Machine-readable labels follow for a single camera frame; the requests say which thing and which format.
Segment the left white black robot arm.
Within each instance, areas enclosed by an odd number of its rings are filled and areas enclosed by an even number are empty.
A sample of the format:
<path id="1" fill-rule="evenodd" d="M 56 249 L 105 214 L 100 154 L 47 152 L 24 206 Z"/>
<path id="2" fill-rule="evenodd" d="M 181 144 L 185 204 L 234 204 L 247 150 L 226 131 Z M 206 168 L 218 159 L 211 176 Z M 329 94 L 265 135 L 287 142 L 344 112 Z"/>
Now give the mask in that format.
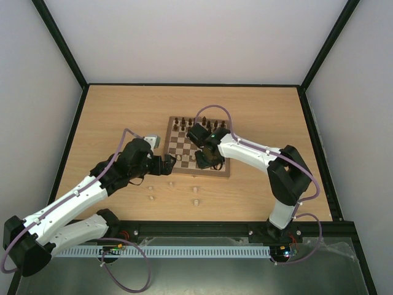
<path id="1" fill-rule="evenodd" d="M 87 208 L 110 197 L 147 175 L 170 175 L 176 158 L 155 155 L 158 138 L 135 138 L 120 143 L 116 152 L 99 162 L 83 180 L 58 200 L 25 217 L 10 217 L 4 223 L 4 259 L 11 258 L 24 277 L 41 271 L 60 252 L 100 238 L 113 238 L 120 221 L 109 209 L 73 223 Z"/>

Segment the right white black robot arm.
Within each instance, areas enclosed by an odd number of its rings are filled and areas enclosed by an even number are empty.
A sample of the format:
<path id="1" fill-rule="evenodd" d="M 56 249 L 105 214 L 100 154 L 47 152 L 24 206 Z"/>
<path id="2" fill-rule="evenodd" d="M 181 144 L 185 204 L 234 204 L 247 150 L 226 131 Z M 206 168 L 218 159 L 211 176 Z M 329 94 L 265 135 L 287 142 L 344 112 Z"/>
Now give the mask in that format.
<path id="1" fill-rule="evenodd" d="M 217 168 L 227 159 L 234 159 L 266 173 L 276 201 L 267 219 L 265 234 L 274 241 L 289 234 L 289 224 L 300 206 L 300 197 L 314 181 L 296 148 L 256 144 L 223 127 L 209 132 L 199 123 L 189 129 L 187 138 L 199 149 L 195 158 L 200 169 Z"/>

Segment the dark chess pieces row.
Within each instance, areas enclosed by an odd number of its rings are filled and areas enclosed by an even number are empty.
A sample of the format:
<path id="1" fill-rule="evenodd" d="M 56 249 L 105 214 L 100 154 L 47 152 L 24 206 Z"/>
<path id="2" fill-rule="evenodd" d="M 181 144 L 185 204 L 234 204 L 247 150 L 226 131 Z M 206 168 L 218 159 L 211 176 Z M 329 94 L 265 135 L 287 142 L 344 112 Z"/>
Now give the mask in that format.
<path id="1" fill-rule="evenodd" d="M 194 125 L 195 119 L 193 117 L 171 116 L 168 121 L 169 132 L 184 132 Z M 219 127 L 229 128 L 230 123 L 228 119 L 216 119 L 208 117 L 199 117 L 197 122 L 205 129 L 208 129 L 208 122 L 210 122 L 211 130 L 214 131 Z"/>

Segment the wooden folding chessboard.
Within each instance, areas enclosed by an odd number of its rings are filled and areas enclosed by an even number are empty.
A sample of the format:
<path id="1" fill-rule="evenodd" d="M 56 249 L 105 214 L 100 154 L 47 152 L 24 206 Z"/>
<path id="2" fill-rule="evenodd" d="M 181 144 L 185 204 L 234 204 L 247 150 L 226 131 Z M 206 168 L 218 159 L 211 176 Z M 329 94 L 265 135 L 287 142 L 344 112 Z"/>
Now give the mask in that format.
<path id="1" fill-rule="evenodd" d="M 184 132 L 169 132 L 167 127 L 163 153 L 170 154 L 176 158 L 176 164 L 173 168 L 173 173 L 179 175 L 229 178 L 230 160 L 226 160 L 224 162 L 221 170 L 214 170 L 212 168 L 198 168 L 196 160 L 193 161 L 192 156 L 195 155 L 195 152 L 199 151 L 200 149 L 198 149 L 197 146 L 186 137 L 188 130 Z M 183 155 L 188 155 L 189 160 L 184 161 L 181 158 L 179 161 L 177 160 L 177 155 L 181 155 L 182 158 Z"/>

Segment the black aluminium front rail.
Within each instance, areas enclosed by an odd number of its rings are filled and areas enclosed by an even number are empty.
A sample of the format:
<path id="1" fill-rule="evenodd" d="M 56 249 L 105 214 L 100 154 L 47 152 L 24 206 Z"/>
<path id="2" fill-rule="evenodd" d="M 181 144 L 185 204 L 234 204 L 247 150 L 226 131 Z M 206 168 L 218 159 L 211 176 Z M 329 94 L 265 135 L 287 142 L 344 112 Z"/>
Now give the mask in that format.
<path id="1" fill-rule="evenodd" d="M 106 237 L 125 238 L 139 243 L 151 237 L 198 237 L 198 238 L 248 238 L 251 243 L 286 245 L 304 238 L 350 238 L 359 241 L 356 227 L 350 221 L 295 221 L 284 230 L 274 230 L 266 222 L 169 222 L 169 221 L 121 221 L 111 227 Z"/>

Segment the left black frame post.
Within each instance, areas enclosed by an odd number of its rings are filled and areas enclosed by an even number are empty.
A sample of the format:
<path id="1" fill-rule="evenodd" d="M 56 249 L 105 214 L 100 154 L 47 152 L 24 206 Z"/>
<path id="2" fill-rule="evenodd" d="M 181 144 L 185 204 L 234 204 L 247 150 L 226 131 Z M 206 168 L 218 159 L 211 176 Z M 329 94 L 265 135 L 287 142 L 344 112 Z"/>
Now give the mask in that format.
<path id="1" fill-rule="evenodd" d="M 88 82 L 86 81 L 84 75 L 82 74 L 79 65 L 76 62 L 69 46 L 67 45 L 66 40 L 64 39 L 55 19 L 53 18 L 49 8 L 47 7 L 44 0 L 32 0 L 31 1 L 37 10 L 39 16 L 44 22 L 46 28 L 48 29 L 50 35 L 52 36 L 55 44 L 60 50 L 62 56 L 64 57 L 66 63 L 68 64 L 71 72 L 73 73 L 76 81 L 82 90 L 84 90 L 88 86 Z"/>

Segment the black frame post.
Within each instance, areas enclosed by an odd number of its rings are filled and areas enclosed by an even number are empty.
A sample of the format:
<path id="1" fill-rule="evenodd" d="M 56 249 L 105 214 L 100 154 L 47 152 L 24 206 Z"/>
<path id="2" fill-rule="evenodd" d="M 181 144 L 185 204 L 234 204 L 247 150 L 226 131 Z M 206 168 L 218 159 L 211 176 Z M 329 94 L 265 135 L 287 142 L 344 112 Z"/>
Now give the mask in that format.
<path id="1" fill-rule="evenodd" d="M 67 45 L 66 40 L 64 39 L 55 19 L 53 18 L 49 8 L 47 7 L 44 0 L 32 0 L 31 1 L 37 10 L 39 16 L 44 22 L 46 28 L 48 29 L 50 35 L 52 36 L 55 44 L 60 50 L 62 56 L 64 57 L 66 63 L 68 64 L 71 72 L 73 73 L 76 81 L 82 90 L 84 90 L 88 86 L 88 82 L 86 81 L 84 75 L 82 74 L 79 65 L 76 62 L 69 46 Z"/>
<path id="2" fill-rule="evenodd" d="M 300 87 L 303 89 L 304 92 L 306 92 L 307 89 L 310 87 L 311 83 L 313 82 L 318 71 L 320 70 L 321 66 L 325 62 L 325 59 L 329 55 L 337 39 L 340 37 L 340 34 L 342 33 L 348 21 L 350 20 L 351 16 L 353 15 L 359 3 L 360 0 L 346 1 L 346 4 L 344 5 L 342 11 L 340 12 L 337 20 L 335 21 L 332 29 L 330 30 L 327 38 L 325 39 L 321 49 L 319 50 L 316 58 L 314 59 L 313 64 L 311 65 L 302 84 L 300 85 Z"/>

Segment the right black frame post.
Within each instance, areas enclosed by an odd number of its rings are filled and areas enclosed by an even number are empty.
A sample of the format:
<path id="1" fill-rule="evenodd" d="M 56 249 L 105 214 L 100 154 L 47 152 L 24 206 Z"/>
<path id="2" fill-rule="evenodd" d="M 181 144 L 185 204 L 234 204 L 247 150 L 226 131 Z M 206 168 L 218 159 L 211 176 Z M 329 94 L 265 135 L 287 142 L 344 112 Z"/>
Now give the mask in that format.
<path id="1" fill-rule="evenodd" d="M 353 15 L 359 3 L 360 0 L 346 1 L 346 4 L 344 5 L 342 11 L 340 12 L 337 20 L 335 21 L 332 29 L 330 30 L 327 38 L 325 39 L 321 49 L 319 50 L 316 58 L 314 59 L 313 64 L 311 65 L 302 84 L 300 85 L 300 87 L 303 89 L 304 92 L 306 92 L 307 89 L 310 87 L 311 83 L 313 82 L 318 71 L 320 70 L 321 66 L 325 62 L 325 59 L 329 55 L 337 39 L 340 37 L 340 34 L 342 33 L 348 21 L 350 20 L 351 16 Z"/>

